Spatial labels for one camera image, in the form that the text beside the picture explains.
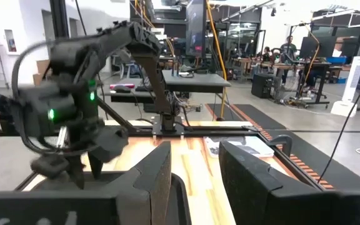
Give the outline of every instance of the black table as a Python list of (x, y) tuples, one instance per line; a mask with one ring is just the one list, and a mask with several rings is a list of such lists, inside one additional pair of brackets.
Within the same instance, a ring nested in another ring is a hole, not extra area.
[[(194, 92), (194, 93), (222, 93), (224, 87), (229, 87), (230, 83), (225, 81), (217, 74), (194, 74), (193, 78), (183, 78), (172, 76), (171, 70), (163, 70), (166, 87), (169, 91)], [(105, 95), (111, 97), (111, 102), (119, 103), (154, 103), (151, 94), (147, 91), (136, 91), (136, 88), (142, 82), (141, 78), (122, 79), (116, 84), (135, 84), (131, 93), (112, 93), (107, 91)]]

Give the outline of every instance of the green led light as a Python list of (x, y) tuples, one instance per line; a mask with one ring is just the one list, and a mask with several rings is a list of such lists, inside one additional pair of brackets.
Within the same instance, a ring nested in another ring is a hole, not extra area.
[(95, 94), (93, 92), (90, 93), (90, 100), (94, 100), (95, 99)]
[(48, 119), (54, 120), (54, 118), (55, 118), (55, 111), (53, 109), (50, 109), (48, 111)]

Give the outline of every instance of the computer tower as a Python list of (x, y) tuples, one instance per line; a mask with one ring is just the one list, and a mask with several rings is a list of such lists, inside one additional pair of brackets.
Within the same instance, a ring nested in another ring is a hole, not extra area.
[(273, 79), (274, 76), (270, 74), (256, 74), (252, 80), (251, 93), (259, 98), (269, 98)]

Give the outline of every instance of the shelf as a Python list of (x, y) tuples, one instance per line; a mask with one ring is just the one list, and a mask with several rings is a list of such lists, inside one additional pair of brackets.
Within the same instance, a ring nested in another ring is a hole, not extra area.
[(20, 52), (7, 52), (6, 54), (8, 56), (18, 56), (18, 55), (20, 55)]

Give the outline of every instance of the red object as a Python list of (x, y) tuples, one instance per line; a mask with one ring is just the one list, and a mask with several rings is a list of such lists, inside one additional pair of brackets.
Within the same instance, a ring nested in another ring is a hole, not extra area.
[(110, 90), (112, 90), (112, 89), (114, 89), (116, 86), (126, 86), (126, 87), (128, 87), (128, 88), (130, 88), (130, 89), (136, 87), (135, 84), (111, 84), (111, 85), (109, 85), (109, 88), (110, 88)]

